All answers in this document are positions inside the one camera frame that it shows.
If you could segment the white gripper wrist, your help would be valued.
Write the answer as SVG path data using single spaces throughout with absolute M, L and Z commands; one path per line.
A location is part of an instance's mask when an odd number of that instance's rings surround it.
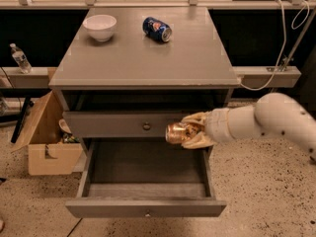
M 207 113 L 195 113 L 182 118 L 184 123 L 195 123 L 204 125 L 204 131 L 198 133 L 195 137 L 182 143 L 186 149 L 198 149 L 209 147 L 217 143 L 230 142 L 233 136 L 230 133 L 228 125 L 227 108 L 214 109 Z

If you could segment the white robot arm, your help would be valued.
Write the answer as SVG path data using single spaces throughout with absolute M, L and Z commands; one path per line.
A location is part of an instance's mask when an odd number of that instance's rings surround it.
M 316 120 L 295 100 L 282 93 L 269 93 L 254 105 L 220 108 L 197 113 L 182 122 L 204 127 L 184 148 L 203 148 L 235 139 L 283 137 L 316 161 Z

